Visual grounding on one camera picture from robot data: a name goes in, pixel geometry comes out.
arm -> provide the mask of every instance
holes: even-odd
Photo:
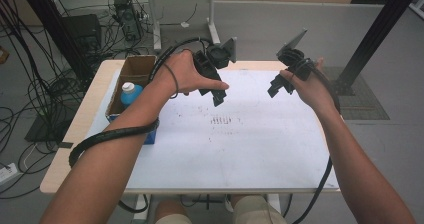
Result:
[[[320,120],[341,192],[358,223],[415,223],[400,196],[355,140],[318,78],[311,74],[303,82],[288,71],[280,74]]]
[[[175,74],[179,92],[228,88],[224,82],[200,76],[189,51],[166,64]],[[105,130],[152,123],[176,91],[169,70],[162,67],[137,100]],[[47,207],[41,223],[106,223],[131,175],[146,134],[115,139],[88,149],[75,164]]]

black controller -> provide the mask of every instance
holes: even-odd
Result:
[[[293,40],[284,44],[277,53],[278,60],[287,66],[287,70],[303,81],[308,79],[311,73],[311,66],[313,67],[314,62],[309,58],[305,58],[303,52],[295,49],[295,47],[306,32],[307,30],[303,29]],[[271,81],[271,87],[268,89],[268,94],[271,98],[277,95],[281,87],[284,87],[290,94],[294,91],[294,86],[289,81],[284,79],[281,75],[277,75],[274,80]]]
[[[206,49],[206,53],[198,51],[193,54],[194,66],[200,75],[221,81],[217,69],[228,66],[229,61],[236,62],[236,38],[231,38],[221,46],[210,45]],[[224,97],[227,96],[224,90],[199,89],[203,96],[208,92],[213,95],[213,104],[218,106],[224,102]]]

white bottle cap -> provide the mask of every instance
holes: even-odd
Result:
[[[122,91],[126,94],[131,94],[134,92],[134,83],[132,82],[125,82],[124,85],[122,85]]]

cardboard box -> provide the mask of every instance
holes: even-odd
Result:
[[[121,103],[122,85],[125,82],[132,82],[146,87],[150,71],[156,62],[156,56],[130,56],[124,62],[115,89],[109,105],[106,109],[106,118],[109,122],[115,120],[123,111],[124,105]],[[147,135],[144,144],[154,144],[156,138],[156,130]]]

blue bottle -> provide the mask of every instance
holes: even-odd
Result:
[[[121,102],[125,108],[127,108],[131,103],[137,99],[137,97],[143,91],[143,87],[139,85],[134,85],[132,82],[125,82],[122,85],[122,93],[121,93]]]

